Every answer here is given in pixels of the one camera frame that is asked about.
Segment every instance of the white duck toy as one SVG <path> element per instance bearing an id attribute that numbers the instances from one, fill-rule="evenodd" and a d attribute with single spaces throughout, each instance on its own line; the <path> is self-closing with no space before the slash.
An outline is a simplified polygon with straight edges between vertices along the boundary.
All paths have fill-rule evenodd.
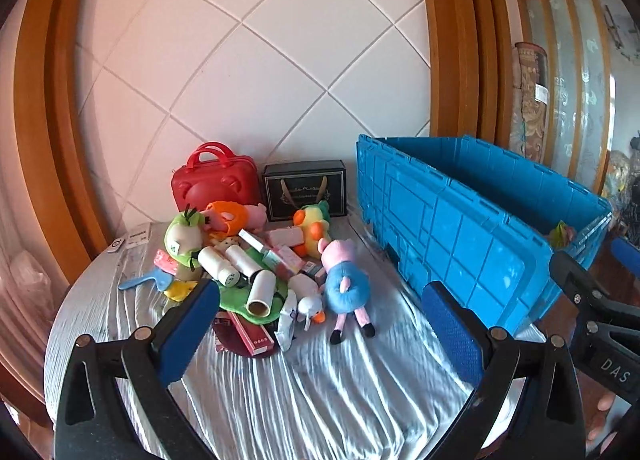
<path id="1" fill-rule="evenodd" d="M 304 274 L 296 274 L 289 280 L 287 286 L 296 293 L 298 321 L 305 321 L 305 330 L 309 330 L 312 321 L 318 324 L 324 323 L 326 316 L 316 282 Z"/>

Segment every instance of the blue gripper pad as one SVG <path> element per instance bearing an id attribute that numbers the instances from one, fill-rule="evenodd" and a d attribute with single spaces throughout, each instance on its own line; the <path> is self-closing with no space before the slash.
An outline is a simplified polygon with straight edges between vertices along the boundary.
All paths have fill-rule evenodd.
<path id="1" fill-rule="evenodd" d="M 458 302 L 442 284 L 439 292 L 435 283 L 439 282 L 428 283 L 422 291 L 422 312 L 460 379 L 477 388 L 484 374 L 481 349 L 455 312 L 462 310 Z"/>
<path id="2" fill-rule="evenodd" d="M 181 306 L 170 309 L 156 326 L 158 335 L 162 332 L 159 328 L 162 321 L 167 320 L 171 325 L 171 318 L 167 316 L 172 311 L 183 310 L 179 324 L 168 333 L 158 350 L 156 370 L 160 382 L 165 387 L 182 378 L 220 307 L 220 289 L 215 281 L 209 280 L 199 293 L 198 287 L 199 285 Z"/>

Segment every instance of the peppa pig plush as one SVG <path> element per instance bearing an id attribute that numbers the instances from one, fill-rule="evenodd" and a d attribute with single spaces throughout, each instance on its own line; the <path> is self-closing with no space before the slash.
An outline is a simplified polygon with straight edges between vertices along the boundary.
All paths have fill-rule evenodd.
<path id="1" fill-rule="evenodd" d="M 364 308 L 371 296 L 371 288 L 367 275 L 354 263 L 355 244 L 352 240 L 329 242 L 322 238 L 318 242 L 318 251 L 326 270 L 324 284 L 326 304 L 338 315 L 330 343 L 337 345 L 342 342 L 342 329 L 350 312 L 355 314 L 364 336 L 373 337 L 376 329 Z"/>

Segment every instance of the white card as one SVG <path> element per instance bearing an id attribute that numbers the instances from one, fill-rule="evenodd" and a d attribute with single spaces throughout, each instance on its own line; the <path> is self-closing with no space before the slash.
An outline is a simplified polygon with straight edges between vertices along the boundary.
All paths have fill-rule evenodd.
<path id="1" fill-rule="evenodd" d="M 549 104 L 549 90 L 542 85 L 536 84 L 536 100 L 541 103 Z"/>
<path id="2" fill-rule="evenodd" d="M 145 245 L 149 241 L 149 233 L 151 232 L 151 223 L 139 225 L 129 231 L 127 234 L 127 244 L 125 249 L 132 249 L 140 245 Z"/>

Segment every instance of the yellow duck plush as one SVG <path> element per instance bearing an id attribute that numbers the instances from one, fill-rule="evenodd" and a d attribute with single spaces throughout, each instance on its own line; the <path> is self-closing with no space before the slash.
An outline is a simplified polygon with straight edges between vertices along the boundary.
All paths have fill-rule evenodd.
<path id="1" fill-rule="evenodd" d="M 296 211 L 293 215 L 293 224 L 302 228 L 305 242 L 293 248 L 298 256 L 304 258 L 311 256 L 316 260 L 320 259 L 318 252 L 318 242 L 329 237 L 329 204 L 322 200 L 317 204 L 308 205 Z"/>

